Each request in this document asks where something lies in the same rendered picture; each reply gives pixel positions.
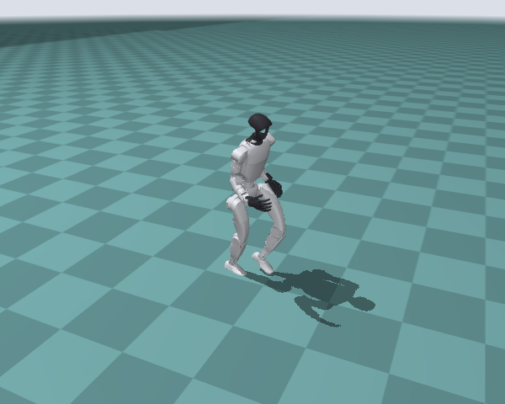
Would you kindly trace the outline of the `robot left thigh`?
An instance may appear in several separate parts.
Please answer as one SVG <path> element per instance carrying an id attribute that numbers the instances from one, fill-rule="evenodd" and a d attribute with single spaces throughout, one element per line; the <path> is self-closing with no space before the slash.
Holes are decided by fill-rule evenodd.
<path id="1" fill-rule="evenodd" d="M 269 216 L 274 222 L 274 225 L 270 229 L 271 235 L 273 237 L 279 238 L 282 237 L 285 234 L 285 220 L 284 220 L 284 212 L 282 210 L 282 207 L 280 205 L 280 202 L 278 198 L 276 197 L 274 191 L 270 188 L 270 186 L 267 183 L 257 183 L 258 185 L 258 195 L 262 194 L 263 196 L 260 197 L 259 199 L 262 198 L 262 200 L 265 199 L 270 199 L 267 202 L 263 202 L 264 204 L 272 202 L 272 207 L 265 209 L 271 211 L 267 211 Z M 265 206 L 270 206 L 270 205 L 265 205 Z"/>

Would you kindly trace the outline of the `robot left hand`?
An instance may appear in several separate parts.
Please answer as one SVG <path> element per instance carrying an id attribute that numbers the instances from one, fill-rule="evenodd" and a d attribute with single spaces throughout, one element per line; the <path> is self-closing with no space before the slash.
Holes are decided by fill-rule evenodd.
<path id="1" fill-rule="evenodd" d="M 276 182 L 275 180 L 272 180 L 273 178 L 271 177 L 271 175 L 269 173 L 266 173 L 266 176 L 268 177 L 268 181 L 267 182 L 264 181 L 264 182 L 268 183 L 268 185 L 274 191 L 277 198 L 279 198 L 281 196 L 281 194 L 283 194 L 281 184 Z"/>

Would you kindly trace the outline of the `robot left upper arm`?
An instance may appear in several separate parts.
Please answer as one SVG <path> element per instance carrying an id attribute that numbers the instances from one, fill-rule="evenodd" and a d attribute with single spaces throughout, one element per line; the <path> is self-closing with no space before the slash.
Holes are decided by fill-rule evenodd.
<path id="1" fill-rule="evenodd" d="M 270 140 L 270 143 L 271 143 L 270 146 L 272 146 L 276 140 L 274 139 L 274 137 L 270 133 L 268 133 L 266 137 L 268 137 L 268 139 Z"/>

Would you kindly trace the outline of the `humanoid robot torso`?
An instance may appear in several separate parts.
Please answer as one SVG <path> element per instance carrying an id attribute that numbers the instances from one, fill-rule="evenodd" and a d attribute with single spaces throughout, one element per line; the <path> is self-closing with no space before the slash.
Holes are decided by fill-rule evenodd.
<path id="1" fill-rule="evenodd" d="M 256 141 L 252 140 L 252 143 L 249 143 L 246 139 L 239 145 L 239 147 L 244 146 L 248 149 L 247 158 L 242 164 L 242 170 L 239 176 L 242 176 L 242 185 L 249 196 L 255 197 L 258 194 L 258 185 L 255 181 L 261 176 L 264 170 L 271 143 L 268 137 L 265 137 L 261 145 L 255 146 L 252 143 L 256 143 Z"/>

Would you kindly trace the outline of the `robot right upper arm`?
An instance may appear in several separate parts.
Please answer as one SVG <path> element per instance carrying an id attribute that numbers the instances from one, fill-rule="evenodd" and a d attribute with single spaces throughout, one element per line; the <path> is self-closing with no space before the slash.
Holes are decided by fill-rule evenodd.
<path id="1" fill-rule="evenodd" d="M 242 176 L 239 176 L 242 170 L 242 164 L 247 158 L 248 149 L 240 146 L 231 154 L 231 178 L 234 178 L 236 185 L 242 184 Z"/>

